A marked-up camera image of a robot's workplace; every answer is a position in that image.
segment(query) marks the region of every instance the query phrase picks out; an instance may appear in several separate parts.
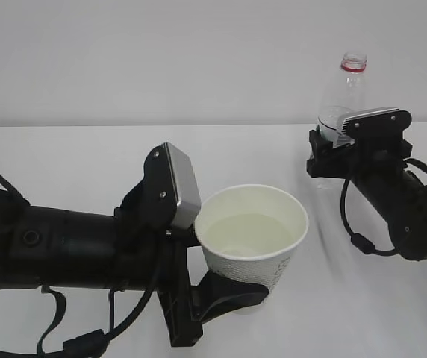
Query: paper cup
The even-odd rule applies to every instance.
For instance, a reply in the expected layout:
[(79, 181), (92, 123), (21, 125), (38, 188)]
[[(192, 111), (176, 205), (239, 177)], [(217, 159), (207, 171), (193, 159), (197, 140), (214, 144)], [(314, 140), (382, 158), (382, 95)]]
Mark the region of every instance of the paper cup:
[(272, 291), (305, 238), (308, 214), (287, 192), (241, 185), (210, 197), (194, 228), (211, 271)]

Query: water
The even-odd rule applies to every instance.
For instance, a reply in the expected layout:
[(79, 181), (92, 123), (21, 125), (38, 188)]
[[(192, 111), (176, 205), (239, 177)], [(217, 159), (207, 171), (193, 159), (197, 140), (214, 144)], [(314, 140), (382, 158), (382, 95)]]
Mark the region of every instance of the water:
[(223, 254), (252, 257), (286, 248), (295, 241), (295, 237), (299, 238), (299, 235), (292, 235), (274, 218), (242, 214), (212, 224), (205, 233), (204, 242)]

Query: plastic bottle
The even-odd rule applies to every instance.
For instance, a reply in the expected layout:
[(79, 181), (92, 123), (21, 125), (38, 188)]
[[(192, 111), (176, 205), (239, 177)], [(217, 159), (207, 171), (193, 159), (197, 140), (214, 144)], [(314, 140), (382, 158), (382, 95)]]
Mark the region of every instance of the plastic bottle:
[(341, 134), (342, 123), (338, 118), (347, 113), (364, 110), (367, 56), (365, 54), (346, 52), (340, 68), (325, 89), (318, 125), (323, 138), (333, 142), (333, 147), (345, 145), (352, 139)]

